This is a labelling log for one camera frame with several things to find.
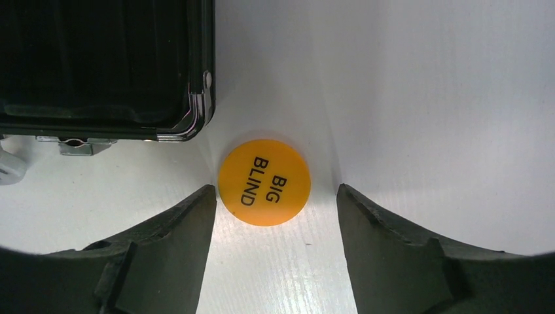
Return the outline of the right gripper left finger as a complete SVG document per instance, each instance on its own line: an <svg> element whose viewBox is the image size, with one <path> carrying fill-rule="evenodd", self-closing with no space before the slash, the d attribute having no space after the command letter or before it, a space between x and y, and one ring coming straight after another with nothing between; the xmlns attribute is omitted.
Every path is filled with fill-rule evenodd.
<svg viewBox="0 0 555 314"><path fill-rule="evenodd" d="M195 313L216 206L207 184L79 251L1 249L1 312Z"/></svg>

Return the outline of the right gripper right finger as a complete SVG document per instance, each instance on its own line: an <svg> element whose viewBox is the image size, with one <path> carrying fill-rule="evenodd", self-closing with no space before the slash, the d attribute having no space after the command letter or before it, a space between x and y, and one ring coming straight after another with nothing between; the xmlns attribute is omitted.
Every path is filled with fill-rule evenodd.
<svg viewBox="0 0 555 314"><path fill-rule="evenodd" d="M494 251L409 221L347 184L338 221L359 313L553 313L554 254Z"/></svg>

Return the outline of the yellow round button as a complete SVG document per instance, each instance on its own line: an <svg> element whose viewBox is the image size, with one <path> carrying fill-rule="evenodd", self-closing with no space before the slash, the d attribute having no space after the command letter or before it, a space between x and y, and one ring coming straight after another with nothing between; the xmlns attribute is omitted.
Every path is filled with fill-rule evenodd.
<svg viewBox="0 0 555 314"><path fill-rule="evenodd" d="M297 216L312 186L302 155L273 139L248 141L232 150L217 183L226 209L254 226L277 226Z"/></svg>

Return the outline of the black poker set case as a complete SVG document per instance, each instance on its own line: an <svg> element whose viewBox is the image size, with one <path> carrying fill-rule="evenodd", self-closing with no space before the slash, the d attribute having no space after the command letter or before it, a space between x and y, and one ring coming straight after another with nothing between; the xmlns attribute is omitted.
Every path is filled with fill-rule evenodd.
<svg viewBox="0 0 555 314"><path fill-rule="evenodd" d="M91 156L185 142L215 111L213 1L2 1L1 136Z"/></svg>

